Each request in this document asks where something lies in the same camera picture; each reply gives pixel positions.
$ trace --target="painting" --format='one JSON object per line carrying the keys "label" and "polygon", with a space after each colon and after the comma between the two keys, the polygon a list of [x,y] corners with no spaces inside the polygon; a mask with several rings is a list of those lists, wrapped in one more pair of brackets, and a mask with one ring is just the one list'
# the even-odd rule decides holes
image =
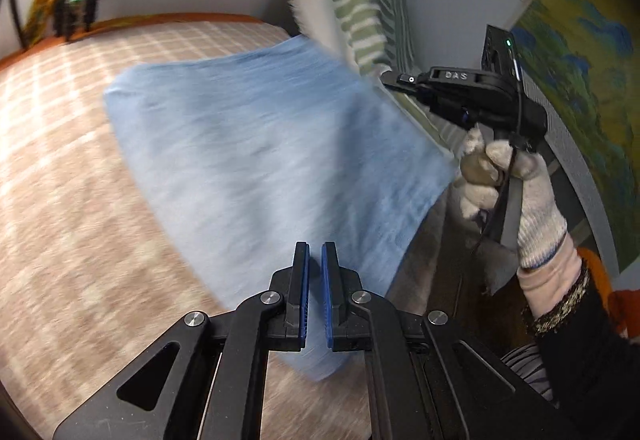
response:
{"label": "painting", "polygon": [[586,160],[623,270],[640,254],[640,8],[534,0],[513,33],[523,68]]}

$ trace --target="plaid bedsheet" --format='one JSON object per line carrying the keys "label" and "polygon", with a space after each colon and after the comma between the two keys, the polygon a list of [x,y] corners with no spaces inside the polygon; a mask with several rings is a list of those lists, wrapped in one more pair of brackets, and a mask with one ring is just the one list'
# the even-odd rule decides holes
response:
{"label": "plaid bedsheet", "polygon": [[[134,64],[286,38],[267,24],[167,23],[51,48],[0,72],[0,380],[43,438],[183,314],[227,310],[138,193],[104,87]],[[443,217],[440,202],[401,266],[392,293],[403,309],[424,309]],[[267,439],[366,438],[362,364],[312,383],[271,359],[262,429]]]}

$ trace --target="white work glove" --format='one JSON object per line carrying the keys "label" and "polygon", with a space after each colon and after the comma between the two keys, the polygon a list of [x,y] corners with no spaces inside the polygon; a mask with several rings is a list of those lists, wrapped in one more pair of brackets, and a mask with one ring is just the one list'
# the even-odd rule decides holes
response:
{"label": "white work glove", "polygon": [[[495,181],[506,171],[511,160],[507,140],[496,140],[486,147],[477,128],[469,131],[463,143],[463,155],[486,153],[479,166]],[[536,268],[547,263],[566,235],[566,220],[560,214],[544,159],[539,154],[518,151],[512,174],[523,180],[522,216],[518,231],[518,252],[522,268]],[[460,192],[460,210],[466,220],[473,220],[480,210],[490,210],[498,199],[495,187],[470,183],[464,176],[456,182]]]}

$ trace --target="black cable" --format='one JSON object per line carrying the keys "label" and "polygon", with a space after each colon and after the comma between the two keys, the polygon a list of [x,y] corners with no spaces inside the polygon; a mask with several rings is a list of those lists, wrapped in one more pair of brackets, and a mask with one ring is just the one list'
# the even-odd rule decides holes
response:
{"label": "black cable", "polygon": [[[518,82],[518,121],[516,123],[516,135],[520,134],[520,130],[522,128],[522,96],[524,95],[524,89],[522,87],[522,85],[520,84],[520,82]],[[498,207],[501,207],[504,201],[504,197],[507,195],[507,187],[509,185],[509,178],[511,178],[511,173],[513,172],[513,166],[516,163],[516,155],[517,155],[517,150],[515,147],[512,147],[511,149],[511,158],[509,160],[509,166],[507,168],[506,171],[506,176],[505,176],[505,181],[502,182],[502,185],[500,186],[500,190],[498,191],[498,197],[495,201],[495,205],[494,208],[489,212],[489,215],[487,217],[486,220],[486,225],[484,226],[484,229],[482,229],[482,232],[480,233],[480,237],[478,238],[478,240],[476,241],[476,244],[471,248],[471,253],[469,255],[469,260],[467,262],[467,268],[471,268],[472,262],[476,256],[476,253],[478,252],[478,249],[480,248],[480,244],[482,243],[482,241],[486,238],[487,234],[491,231],[493,225],[494,225],[494,221],[495,221],[495,213],[496,213],[496,209]],[[456,316],[456,313],[458,312],[458,302],[460,301],[460,293],[462,291],[462,281],[463,281],[463,277],[464,277],[464,272],[460,273],[460,279],[458,280],[458,287],[456,289],[456,298],[454,300],[454,305],[453,305],[453,317]]]}
{"label": "black cable", "polygon": [[22,31],[22,24],[20,23],[20,13],[18,12],[17,0],[9,0],[9,8],[11,9],[11,17],[14,20],[15,31],[18,35],[18,39],[20,40],[20,46],[23,50],[27,50],[29,48],[29,45],[27,43],[27,39],[24,36],[24,32]]}

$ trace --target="metal screw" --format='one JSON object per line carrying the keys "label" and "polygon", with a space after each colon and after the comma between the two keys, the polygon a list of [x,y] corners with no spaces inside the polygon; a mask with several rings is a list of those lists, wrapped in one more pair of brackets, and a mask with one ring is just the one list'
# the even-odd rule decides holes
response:
{"label": "metal screw", "polygon": [[362,305],[371,301],[371,294],[369,292],[366,292],[366,290],[358,290],[357,292],[351,294],[351,300],[354,303]]}
{"label": "metal screw", "polygon": [[427,319],[432,325],[443,325],[449,320],[449,317],[442,310],[431,310]]}
{"label": "metal screw", "polygon": [[265,305],[273,305],[280,301],[280,294],[274,292],[273,290],[269,290],[260,296],[260,301],[262,301]]}
{"label": "metal screw", "polygon": [[189,312],[184,316],[184,324],[187,326],[200,326],[204,322],[204,314],[202,312]]}

